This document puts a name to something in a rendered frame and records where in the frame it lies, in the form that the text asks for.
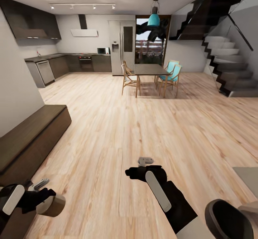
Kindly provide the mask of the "pillar candle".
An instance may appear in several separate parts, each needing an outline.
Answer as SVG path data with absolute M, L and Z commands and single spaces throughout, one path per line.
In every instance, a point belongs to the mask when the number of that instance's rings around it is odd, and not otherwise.
M 36 211 L 39 215 L 56 217 L 63 211 L 65 204 L 65 197 L 56 194 L 55 196 L 49 196 L 41 204 L 38 204 L 36 206 Z

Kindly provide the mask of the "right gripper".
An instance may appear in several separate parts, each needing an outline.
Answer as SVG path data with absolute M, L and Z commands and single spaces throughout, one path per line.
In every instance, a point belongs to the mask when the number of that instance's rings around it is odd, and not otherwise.
M 127 176 L 130 176 L 130 179 L 139 179 L 143 182 L 146 182 L 141 177 L 141 171 L 146 166 L 140 166 L 140 167 L 130 167 L 130 169 L 125 170 L 125 174 Z

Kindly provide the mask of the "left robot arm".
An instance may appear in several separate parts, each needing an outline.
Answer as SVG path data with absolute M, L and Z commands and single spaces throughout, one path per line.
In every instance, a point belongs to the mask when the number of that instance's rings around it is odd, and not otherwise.
M 0 236 L 12 216 L 15 207 L 22 208 L 22 214 L 36 210 L 49 196 L 55 196 L 56 192 L 47 188 L 39 190 L 50 182 L 49 178 L 43 178 L 29 187 L 28 191 L 22 185 L 9 185 L 0 191 Z

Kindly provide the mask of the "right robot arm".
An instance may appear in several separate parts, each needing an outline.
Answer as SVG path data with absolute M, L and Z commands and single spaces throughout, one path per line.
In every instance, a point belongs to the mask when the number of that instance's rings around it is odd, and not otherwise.
M 165 213 L 177 239 L 215 239 L 184 195 L 172 181 L 167 181 L 166 171 L 153 164 L 151 157 L 139 157 L 138 167 L 130 167 L 125 174 L 130 179 L 147 182 Z

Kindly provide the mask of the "cauldron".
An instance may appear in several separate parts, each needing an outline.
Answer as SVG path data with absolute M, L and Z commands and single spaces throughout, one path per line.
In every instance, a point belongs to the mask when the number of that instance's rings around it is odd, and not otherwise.
M 207 204 L 205 221 L 215 239 L 254 239 L 249 219 L 225 200 L 215 199 Z

